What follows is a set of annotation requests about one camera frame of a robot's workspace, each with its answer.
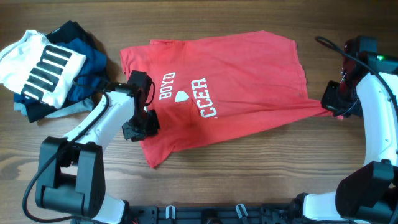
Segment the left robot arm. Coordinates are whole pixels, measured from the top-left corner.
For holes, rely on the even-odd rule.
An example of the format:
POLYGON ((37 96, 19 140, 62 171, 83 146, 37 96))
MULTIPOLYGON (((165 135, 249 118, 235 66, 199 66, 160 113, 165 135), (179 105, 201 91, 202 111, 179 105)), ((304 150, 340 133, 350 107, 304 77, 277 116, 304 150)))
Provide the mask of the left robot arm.
POLYGON ((127 83, 110 83, 99 105, 62 138, 47 137, 40 146, 39 170, 33 178, 39 208, 64 213, 87 223, 133 223, 129 203, 106 193, 103 153, 118 131, 126 140, 156 135, 154 82, 132 71, 127 83))

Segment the red printed t-shirt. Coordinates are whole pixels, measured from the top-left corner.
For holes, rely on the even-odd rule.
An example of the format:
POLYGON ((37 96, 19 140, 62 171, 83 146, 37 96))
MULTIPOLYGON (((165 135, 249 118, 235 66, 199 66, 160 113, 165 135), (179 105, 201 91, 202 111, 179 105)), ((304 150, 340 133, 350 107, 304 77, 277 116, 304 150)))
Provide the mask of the red printed t-shirt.
POLYGON ((128 78, 146 72, 159 132, 141 141, 149 166, 173 152, 326 116, 307 92, 294 40, 266 31, 152 40, 120 51, 128 78))

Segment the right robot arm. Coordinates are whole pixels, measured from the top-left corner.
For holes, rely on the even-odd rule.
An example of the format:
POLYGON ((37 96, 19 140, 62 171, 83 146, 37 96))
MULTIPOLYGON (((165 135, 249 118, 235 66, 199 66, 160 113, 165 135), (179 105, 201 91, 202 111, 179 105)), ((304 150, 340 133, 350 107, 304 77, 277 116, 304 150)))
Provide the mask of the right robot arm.
POLYGON ((334 116, 364 121, 362 168, 336 190, 302 193, 287 210, 291 223, 397 223, 397 58, 377 52, 377 40, 358 36, 339 48, 315 40, 343 56, 342 78, 330 81, 321 106, 334 116))

